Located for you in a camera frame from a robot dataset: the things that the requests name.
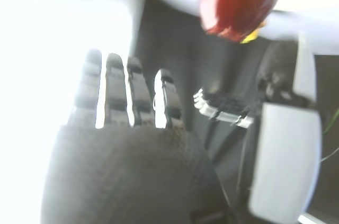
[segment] green wire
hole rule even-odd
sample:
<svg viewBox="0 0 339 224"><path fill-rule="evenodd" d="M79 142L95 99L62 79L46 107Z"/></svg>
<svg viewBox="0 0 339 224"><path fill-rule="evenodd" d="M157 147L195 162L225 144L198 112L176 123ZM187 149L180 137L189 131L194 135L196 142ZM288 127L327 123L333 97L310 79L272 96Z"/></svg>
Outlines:
<svg viewBox="0 0 339 224"><path fill-rule="evenodd" d="M338 117L339 117L339 109L337 109L337 111L334 113L331 120L329 121L328 125L326 126L326 129L323 132L323 136L329 132L329 130L332 128L332 126L334 125Z"/></svg>

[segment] white wire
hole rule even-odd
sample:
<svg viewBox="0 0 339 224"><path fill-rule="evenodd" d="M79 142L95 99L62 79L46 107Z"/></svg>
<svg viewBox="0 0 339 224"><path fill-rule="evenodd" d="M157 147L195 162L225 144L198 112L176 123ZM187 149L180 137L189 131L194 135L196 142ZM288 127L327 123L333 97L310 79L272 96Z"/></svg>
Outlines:
<svg viewBox="0 0 339 224"><path fill-rule="evenodd" d="M330 155L322 158L320 162L323 162L323 161L327 160L328 158L332 157L333 155L335 155L337 153L337 151L339 151L339 147L333 153L331 153Z"/></svg>

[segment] cable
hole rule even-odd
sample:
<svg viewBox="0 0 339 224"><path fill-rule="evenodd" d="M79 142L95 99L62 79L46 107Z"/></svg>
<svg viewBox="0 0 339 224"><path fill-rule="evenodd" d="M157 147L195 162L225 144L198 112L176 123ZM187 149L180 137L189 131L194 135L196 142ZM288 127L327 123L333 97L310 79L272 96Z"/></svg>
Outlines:
<svg viewBox="0 0 339 224"><path fill-rule="evenodd" d="M337 111L334 113L331 120L329 121L328 125L326 126L326 129L323 132L323 136L329 132L329 130L332 128L332 126L334 125L338 117L339 117L339 109L337 109Z"/></svg>
<svg viewBox="0 0 339 224"><path fill-rule="evenodd" d="M323 136L326 135L330 131L330 129L332 128L332 126L334 125L334 123L338 119L338 117L339 117L339 109L337 109L337 111L334 113L331 120L329 121L328 125L326 126L326 129L323 132ZM320 162L323 162L323 161L329 159L330 157L335 155L337 153L337 151L339 151L339 147L336 150L334 150L334 152L331 153L330 155L322 158Z"/></svg>

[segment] dark gray floor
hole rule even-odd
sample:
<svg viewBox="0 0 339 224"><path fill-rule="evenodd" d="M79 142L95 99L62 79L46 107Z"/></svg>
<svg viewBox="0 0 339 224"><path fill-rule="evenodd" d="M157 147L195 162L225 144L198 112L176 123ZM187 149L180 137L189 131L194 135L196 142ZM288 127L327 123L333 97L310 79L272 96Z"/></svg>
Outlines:
<svg viewBox="0 0 339 224"><path fill-rule="evenodd" d="M159 0L146 0L135 55L140 58L148 87L160 68L172 72L183 105L186 128L204 143L228 193L237 205L236 182L244 132L201 116L192 95L209 85L224 89L249 103L256 93L255 74L270 41L257 39L239 45L207 36L197 17L169 8ZM339 106L339 57L316 57L319 110L330 115ZM324 138L324 155L339 147L339 123ZM339 218L339 154L322 166L310 209Z"/></svg>

